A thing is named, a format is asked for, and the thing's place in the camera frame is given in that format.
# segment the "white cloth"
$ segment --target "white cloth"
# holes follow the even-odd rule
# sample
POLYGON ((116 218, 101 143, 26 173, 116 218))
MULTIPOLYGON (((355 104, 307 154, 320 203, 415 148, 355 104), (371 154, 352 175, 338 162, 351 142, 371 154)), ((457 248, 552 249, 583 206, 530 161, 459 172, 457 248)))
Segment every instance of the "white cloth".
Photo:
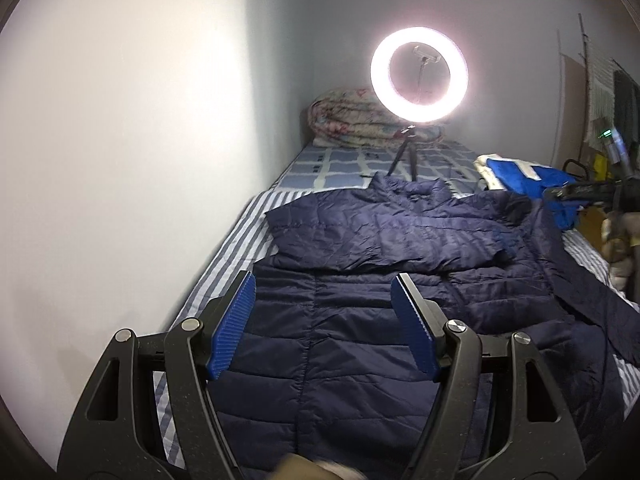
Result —
POLYGON ((593 121, 604 117, 613 127, 616 108, 614 62, 591 40, 587 40, 587 70, 589 73, 589 123, 584 140, 594 150, 602 152, 604 146, 599 139, 602 132, 594 129, 593 121))

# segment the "tripod legs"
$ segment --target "tripod legs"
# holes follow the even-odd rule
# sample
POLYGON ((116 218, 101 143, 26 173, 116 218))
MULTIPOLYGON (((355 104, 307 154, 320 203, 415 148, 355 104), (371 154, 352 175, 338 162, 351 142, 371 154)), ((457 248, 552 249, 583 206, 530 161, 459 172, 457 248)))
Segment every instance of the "tripod legs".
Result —
POLYGON ((396 153, 396 158, 391 163, 391 168, 389 168, 389 171, 386 174, 386 176, 391 176, 391 174, 396 170, 396 167, 398 166, 398 162, 400 162, 400 160, 402 159, 402 156, 404 155, 404 150, 407 149, 407 147, 409 147, 409 165, 411 166, 411 180, 413 180, 414 182, 418 180, 418 167, 417 167, 418 155, 415 149, 414 139, 415 139, 414 134, 409 134, 406 136, 406 139, 404 140, 404 142, 400 146, 400 149, 396 153))

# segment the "bed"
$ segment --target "bed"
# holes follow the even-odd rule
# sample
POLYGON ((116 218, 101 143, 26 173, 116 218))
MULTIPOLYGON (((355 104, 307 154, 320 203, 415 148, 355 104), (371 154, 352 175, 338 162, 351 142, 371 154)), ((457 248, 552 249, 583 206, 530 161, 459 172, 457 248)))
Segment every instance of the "bed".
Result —
MULTIPOLYGON (((174 325, 184 318, 197 316, 207 301, 222 295, 238 271, 249 269, 254 262, 277 252, 268 231, 265 212, 321 190, 366 188, 373 174, 388 169, 393 156, 392 150, 381 148, 307 146, 271 189, 249 202, 191 291, 174 325)), ((443 179, 459 196, 483 189, 482 180, 473 166, 476 154, 457 142, 444 141, 433 148, 420 150, 418 157, 418 180, 443 179)), ((397 173, 408 178, 408 168, 403 162, 399 164, 397 173)), ((563 241, 565 249, 578 264, 610 285, 606 263, 582 235, 575 230, 568 231, 563 234, 563 241)), ((640 393, 640 370, 616 356, 614 358, 622 383, 624 415, 627 416, 640 393)), ((156 400, 168 460, 184 467, 162 374, 156 374, 156 400)))

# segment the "white wall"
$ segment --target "white wall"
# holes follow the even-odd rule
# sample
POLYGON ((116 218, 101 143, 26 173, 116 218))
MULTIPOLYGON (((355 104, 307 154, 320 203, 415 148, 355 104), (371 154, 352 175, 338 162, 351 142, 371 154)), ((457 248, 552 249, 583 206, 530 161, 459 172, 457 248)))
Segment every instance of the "white wall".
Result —
POLYGON ((0 391, 55 465, 123 326, 160 330, 299 151, 303 0, 21 0, 0 35, 0 391))
MULTIPOLYGON (((375 47, 398 28, 425 25, 453 39, 470 86, 447 132, 482 153, 551 161, 556 132, 568 128, 560 110, 576 101, 562 95, 560 53, 580 60, 579 12, 587 33, 640 80, 640 33, 619 0, 314 0, 313 8, 315 93, 369 85, 375 47)), ((569 88, 580 91, 584 81, 569 88)))

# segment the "quilted padding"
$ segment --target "quilted padding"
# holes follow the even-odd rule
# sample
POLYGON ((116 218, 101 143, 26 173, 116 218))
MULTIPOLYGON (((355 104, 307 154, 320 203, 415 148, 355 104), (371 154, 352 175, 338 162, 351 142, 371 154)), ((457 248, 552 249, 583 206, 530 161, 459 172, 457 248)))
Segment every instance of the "quilted padding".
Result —
MULTIPOLYGON (((640 316, 566 254, 542 203, 505 191, 455 199, 440 181, 377 174, 368 189, 308 195, 267 218, 278 254, 255 265, 253 313, 230 369, 210 383, 247 478, 288 452, 400 477, 437 385, 391 309, 398 272, 478 333, 529 333, 587 458, 622 423, 612 354, 638 363, 640 316)), ((489 397, 482 378, 467 461, 489 397)))

